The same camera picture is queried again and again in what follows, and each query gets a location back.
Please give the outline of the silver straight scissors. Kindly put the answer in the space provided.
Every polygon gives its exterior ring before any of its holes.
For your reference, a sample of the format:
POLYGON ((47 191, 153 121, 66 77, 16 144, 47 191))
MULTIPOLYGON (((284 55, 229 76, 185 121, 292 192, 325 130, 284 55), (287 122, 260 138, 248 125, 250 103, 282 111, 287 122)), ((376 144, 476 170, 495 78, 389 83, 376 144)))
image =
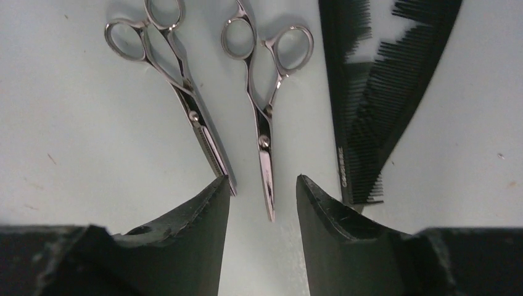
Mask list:
POLYGON ((244 2, 236 1, 236 6, 236 12, 224 23, 224 27, 221 31, 221 47, 228 57, 234 60, 240 60, 245 65, 245 93, 252 105, 255 120, 256 142, 260 162, 260 175, 263 184, 263 196, 268 220, 273 223, 276 219, 272 158, 274 101, 282 82, 297 71, 301 70, 309 62, 314 52, 315 41, 309 28, 299 23, 285 26, 277 32, 275 36, 260 41, 260 45, 266 48, 271 54, 276 72, 276 81, 271 90, 268 102, 264 106, 261 106, 254 99, 255 86, 253 80, 253 63, 257 53, 258 31, 244 2), (235 23, 243 23, 246 25, 250 37, 252 38, 250 46, 242 53, 234 52, 229 46, 228 30, 235 23), (281 55, 279 53, 279 44, 286 34, 293 32, 300 32, 307 38, 307 49, 299 64, 294 67, 288 67, 282 63, 281 55))

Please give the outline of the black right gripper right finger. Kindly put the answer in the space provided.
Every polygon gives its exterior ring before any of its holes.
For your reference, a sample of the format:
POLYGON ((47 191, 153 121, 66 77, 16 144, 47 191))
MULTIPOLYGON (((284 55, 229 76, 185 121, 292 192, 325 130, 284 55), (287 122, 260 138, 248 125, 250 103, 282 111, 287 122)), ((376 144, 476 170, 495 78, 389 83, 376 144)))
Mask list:
POLYGON ((305 175, 297 212, 312 295, 521 295, 522 229, 406 234, 342 204, 305 175))

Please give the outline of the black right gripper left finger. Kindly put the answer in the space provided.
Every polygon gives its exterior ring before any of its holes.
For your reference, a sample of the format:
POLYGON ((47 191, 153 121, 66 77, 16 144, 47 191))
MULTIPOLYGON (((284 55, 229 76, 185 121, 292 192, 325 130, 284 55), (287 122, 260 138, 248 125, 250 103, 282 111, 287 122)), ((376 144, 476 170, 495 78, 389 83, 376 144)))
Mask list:
POLYGON ((96 225, 1 226, 2 295, 216 295, 228 178, 126 234, 96 225))

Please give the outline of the silver thinning scissors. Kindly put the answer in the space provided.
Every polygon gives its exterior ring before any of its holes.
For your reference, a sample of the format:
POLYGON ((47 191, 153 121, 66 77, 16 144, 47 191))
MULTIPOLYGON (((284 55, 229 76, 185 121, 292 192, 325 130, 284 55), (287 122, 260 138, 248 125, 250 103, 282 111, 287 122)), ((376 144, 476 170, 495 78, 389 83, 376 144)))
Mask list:
POLYGON ((233 175, 230 162, 226 153, 223 150, 223 145, 217 133, 215 132, 214 124, 208 114, 207 108, 197 88, 194 86, 192 77, 188 67, 186 54, 183 52, 181 44, 176 43, 175 31, 180 27, 186 15, 186 9, 183 1, 176 1, 178 8, 178 16, 176 20, 169 24, 162 23, 153 11, 153 2, 144 1, 144 11, 146 18, 141 21, 133 21, 127 18, 115 18, 109 21, 104 28, 104 38, 108 46, 118 56, 131 62, 142 62, 149 64, 151 67, 163 76, 167 83, 176 93, 180 104, 184 110, 184 115, 191 125, 196 139, 199 142, 200 148, 205 155, 210 168, 215 176, 227 176, 230 194, 237 195, 236 180, 233 175), (130 27, 138 35, 141 42, 141 53, 139 56, 133 56, 125 51, 122 51, 116 44, 112 36, 113 29, 123 25, 130 27), (149 26, 161 34, 163 40, 169 45, 170 51, 176 58, 181 81, 175 80, 175 77, 169 74, 159 64, 159 61, 154 57, 152 44, 150 41, 147 29, 149 26))

